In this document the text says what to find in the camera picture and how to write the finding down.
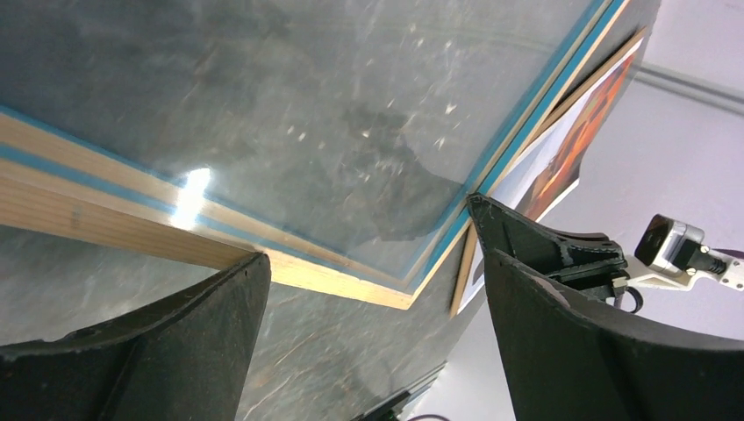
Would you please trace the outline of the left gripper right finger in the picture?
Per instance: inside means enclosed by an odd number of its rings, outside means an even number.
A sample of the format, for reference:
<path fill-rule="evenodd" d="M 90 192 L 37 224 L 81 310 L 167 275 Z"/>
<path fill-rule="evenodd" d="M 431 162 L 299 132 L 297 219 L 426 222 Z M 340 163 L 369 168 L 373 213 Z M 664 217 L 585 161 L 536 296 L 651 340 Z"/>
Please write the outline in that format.
<path fill-rule="evenodd" d="M 519 420 L 740 420 L 743 344 L 621 310 L 495 251 L 490 317 Z"/>

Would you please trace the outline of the clear glass pane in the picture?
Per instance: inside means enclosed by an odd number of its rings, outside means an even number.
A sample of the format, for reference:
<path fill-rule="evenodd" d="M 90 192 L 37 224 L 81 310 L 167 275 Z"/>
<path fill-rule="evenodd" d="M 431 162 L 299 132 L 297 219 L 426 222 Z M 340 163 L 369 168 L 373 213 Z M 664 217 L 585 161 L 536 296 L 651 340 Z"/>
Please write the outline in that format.
<path fill-rule="evenodd" d="M 402 277 L 599 1 L 4 1 L 1 103 Z"/>

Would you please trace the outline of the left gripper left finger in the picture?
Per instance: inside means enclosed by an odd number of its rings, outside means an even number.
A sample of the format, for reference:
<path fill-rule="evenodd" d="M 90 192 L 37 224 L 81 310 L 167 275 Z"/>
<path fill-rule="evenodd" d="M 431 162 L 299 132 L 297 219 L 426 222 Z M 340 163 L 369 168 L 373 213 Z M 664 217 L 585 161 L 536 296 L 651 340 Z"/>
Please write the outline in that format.
<path fill-rule="evenodd" d="M 234 419 L 270 283 L 260 254 L 62 339 L 3 346 L 2 419 Z"/>

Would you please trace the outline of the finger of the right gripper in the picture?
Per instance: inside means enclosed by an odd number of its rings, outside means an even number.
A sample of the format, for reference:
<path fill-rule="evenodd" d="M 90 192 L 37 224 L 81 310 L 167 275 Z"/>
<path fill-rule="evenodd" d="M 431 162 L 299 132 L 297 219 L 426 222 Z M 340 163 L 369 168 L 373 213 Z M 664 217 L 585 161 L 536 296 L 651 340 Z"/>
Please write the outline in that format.
<path fill-rule="evenodd" d="M 620 245 L 602 233 L 562 232 L 533 221 L 501 224 L 500 249 L 571 288 L 607 285 L 626 273 Z"/>

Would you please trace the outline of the hot air balloon photo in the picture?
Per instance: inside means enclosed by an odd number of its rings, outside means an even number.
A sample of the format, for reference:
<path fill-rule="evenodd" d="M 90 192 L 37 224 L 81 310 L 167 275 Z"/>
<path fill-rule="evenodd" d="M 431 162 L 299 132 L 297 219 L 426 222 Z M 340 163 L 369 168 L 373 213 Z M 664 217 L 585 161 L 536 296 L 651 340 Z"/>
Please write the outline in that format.
<path fill-rule="evenodd" d="M 499 251 L 531 269 L 604 301 L 620 303 L 618 281 L 626 261 L 619 245 L 602 233 L 571 233 L 541 220 L 580 182 L 583 157 L 619 98 L 645 39 L 637 31 L 552 111 L 539 135 L 520 154 L 490 197 L 473 196 L 457 295 L 486 283 L 486 257 Z"/>

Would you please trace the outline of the wooden picture frame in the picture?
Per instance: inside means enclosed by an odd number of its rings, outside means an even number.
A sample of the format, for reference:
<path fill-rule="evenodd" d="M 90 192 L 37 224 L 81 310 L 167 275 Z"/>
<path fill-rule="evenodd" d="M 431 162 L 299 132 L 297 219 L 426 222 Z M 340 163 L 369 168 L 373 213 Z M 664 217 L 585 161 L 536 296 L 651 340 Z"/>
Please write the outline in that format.
<path fill-rule="evenodd" d="M 633 28 L 629 11 L 641 1 L 599 1 L 601 10 L 559 55 L 545 83 L 495 135 L 473 182 L 441 231 L 395 277 L 249 217 L 212 200 L 208 168 L 181 182 L 164 179 L 73 141 L 50 125 L 1 103 L 1 222 L 29 231 L 113 246 L 221 269 L 253 253 L 272 262 L 274 280 L 367 303 L 407 309 L 433 278 L 467 228 L 466 198 L 492 189 L 507 163 L 584 73 L 595 53 Z"/>

